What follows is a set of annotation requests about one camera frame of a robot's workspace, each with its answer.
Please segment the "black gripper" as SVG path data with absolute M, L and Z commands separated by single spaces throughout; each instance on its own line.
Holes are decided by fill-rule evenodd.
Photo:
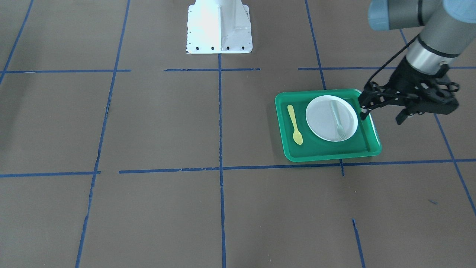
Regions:
M 459 84 L 450 80 L 448 71 L 449 65 L 443 63 L 437 67 L 435 75 L 425 74 L 406 58 L 400 61 L 386 84 L 389 104 L 406 107 L 395 117 L 398 125 L 403 124 L 410 114 L 450 114 L 459 107 L 456 98 Z

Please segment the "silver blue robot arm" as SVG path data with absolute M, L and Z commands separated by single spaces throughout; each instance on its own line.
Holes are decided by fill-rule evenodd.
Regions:
M 385 85 L 372 78 L 364 85 L 360 118 L 386 105 L 403 107 L 397 124 L 414 114 L 454 112 L 460 86 L 447 73 L 475 39 L 475 5 L 474 0 L 373 0 L 368 22 L 375 31 L 422 30 L 400 50 L 406 55 Z

